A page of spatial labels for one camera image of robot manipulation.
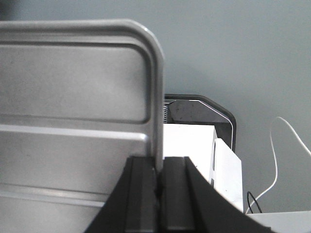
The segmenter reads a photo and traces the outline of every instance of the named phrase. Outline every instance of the silver metal panel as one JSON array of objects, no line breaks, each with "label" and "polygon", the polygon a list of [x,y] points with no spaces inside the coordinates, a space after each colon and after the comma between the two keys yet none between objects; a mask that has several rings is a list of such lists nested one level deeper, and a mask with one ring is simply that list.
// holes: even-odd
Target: silver metal panel
[{"label": "silver metal panel", "polygon": [[161,169],[162,66],[130,20],[0,22],[1,232],[82,232],[128,156]]}]

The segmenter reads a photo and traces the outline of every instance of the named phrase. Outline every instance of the white device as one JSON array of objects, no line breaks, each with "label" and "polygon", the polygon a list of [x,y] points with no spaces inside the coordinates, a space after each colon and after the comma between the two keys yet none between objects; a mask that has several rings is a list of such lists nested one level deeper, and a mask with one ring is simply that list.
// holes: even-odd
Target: white device
[{"label": "white device", "polygon": [[213,125],[164,124],[163,157],[189,157],[210,182],[210,161],[216,138]]},{"label": "white device", "polygon": [[214,141],[211,184],[228,202],[243,212],[242,163],[221,139]]}]

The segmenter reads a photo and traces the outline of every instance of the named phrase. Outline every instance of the black plastic part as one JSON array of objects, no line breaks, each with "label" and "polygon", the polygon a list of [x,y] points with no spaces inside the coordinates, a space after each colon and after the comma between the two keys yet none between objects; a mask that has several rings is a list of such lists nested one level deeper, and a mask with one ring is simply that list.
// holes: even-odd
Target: black plastic part
[{"label": "black plastic part", "polygon": [[185,158],[194,219],[198,233],[271,233],[236,209],[203,178]]},{"label": "black plastic part", "polygon": [[[219,111],[220,113],[222,113],[223,115],[225,115],[232,123],[232,135],[231,133],[228,134],[228,130],[231,131],[231,125],[229,123],[215,123],[215,122],[176,122],[178,124],[212,124],[215,126],[217,135],[219,138],[223,139],[226,144],[230,146],[230,142],[231,142],[231,137],[232,137],[232,150],[235,151],[235,143],[236,143],[236,131],[237,131],[237,123],[235,121],[234,116],[225,108],[223,108],[222,106],[220,106],[219,104],[217,104],[216,102],[210,100],[209,98],[206,98],[204,96],[200,96],[200,95],[179,95],[179,94],[165,94],[165,99],[166,100],[200,100],[204,103],[206,103],[207,105],[209,105],[210,107],[216,109],[217,111]],[[170,111],[168,111],[168,120],[170,120]]]},{"label": "black plastic part", "polygon": [[112,194],[85,233],[123,233],[127,212],[133,158],[126,160],[124,171]]},{"label": "black plastic part", "polygon": [[162,174],[163,231],[166,233],[194,233],[195,224],[184,158],[165,158]]},{"label": "black plastic part", "polygon": [[151,157],[133,160],[125,233],[155,233],[156,174]]}]

